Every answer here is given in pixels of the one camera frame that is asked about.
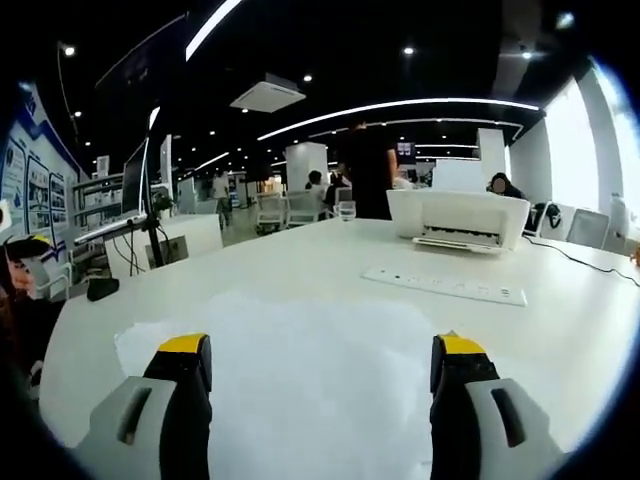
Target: man in black shirt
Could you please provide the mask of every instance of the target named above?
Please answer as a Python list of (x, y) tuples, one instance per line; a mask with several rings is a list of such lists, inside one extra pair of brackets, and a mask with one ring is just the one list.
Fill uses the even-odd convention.
[(393, 188), (398, 161), (393, 142), (367, 124), (353, 124), (340, 155), (340, 169), (352, 184), (358, 218), (391, 220), (387, 190)]

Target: white printer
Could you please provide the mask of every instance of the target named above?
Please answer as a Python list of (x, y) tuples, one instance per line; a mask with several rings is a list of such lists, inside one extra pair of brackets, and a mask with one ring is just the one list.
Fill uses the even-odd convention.
[(414, 243), (501, 253), (522, 235), (530, 204), (493, 193), (388, 190), (398, 236)]

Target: black ceiling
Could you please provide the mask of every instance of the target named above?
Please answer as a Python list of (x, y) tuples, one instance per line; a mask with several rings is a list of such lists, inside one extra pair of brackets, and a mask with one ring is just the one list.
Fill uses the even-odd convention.
[[(145, 0), (135, 2), (135, 9), (129, 3), (115, 0), (96, 7), (93, 2), (67, 2), (60, 7), (66, 14), (50, 38), (47, 70), (40, 76), (49, 114), (87, 171), (96, 156), (105, 154), (111, 155), (114, 169), (120, 168), (143, 138), (156, 105), (161, 106), (158, 127), (181, 137), (173, 143), (179, 174), (227, 151), (232, 154), (214, 166), (231, 161), (235, 169), (273, 163), (294, 140), (345, 128), (350, 118), (315, 123), (264, 142), (256, 141), (260, 135), (348, 108), (432, 97), (499, 98), (544, 106), (584, 64), (571, 32), (555, 30), (561, 11), (556, 2), (244, 0), (188, 63), (187, 42), (223, 2)], [(75, 57), (60, 62), (69, 109), (83, 112), (76, 120), (77, 131), (62, 100), (55, 41), (77, 49)], [(521, 45), (536, 56), (524, 60)], [(405, 56), (406, 46), (414, 47), (415, 54)], [(272, 114), (243, 114), (229, 106), (267, 72), (297, 83), (307, 98)], [(306, 74), (313, 76), (312, 82), (303, 82)], [(364, 118), (478, 118), (526, 129), (541, 115), (489, 105), (435, 104), (371, 110)], [(479, 126), (416, 122), (384, 128), (419, 144), (473, 144)], [(501, 128), (507, 141), (519, 129)], [(329, 133), (314, 139), (331, 147), (339, 137)], [(438, 155), (448, 151), (452, 156), (470, 153), (434, 150)]]

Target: office room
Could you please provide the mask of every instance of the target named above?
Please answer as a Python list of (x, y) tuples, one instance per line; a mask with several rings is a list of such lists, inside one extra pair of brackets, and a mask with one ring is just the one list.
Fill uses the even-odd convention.
[(0, 87), (7, 477), (631, 465), (614, 3), (7, 7), (34, 31)]

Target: power strip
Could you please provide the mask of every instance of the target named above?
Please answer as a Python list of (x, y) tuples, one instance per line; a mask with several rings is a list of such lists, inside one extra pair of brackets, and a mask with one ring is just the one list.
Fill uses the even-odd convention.
[(406, 274), (388, 268), (372, 268), (363, 273), (362, 278), (452, 297), (470, 298), (472, 300), (503, 303), (518, 307), (527, 306), (527, 298), (523, 290), (468, 282), (460, 278)]

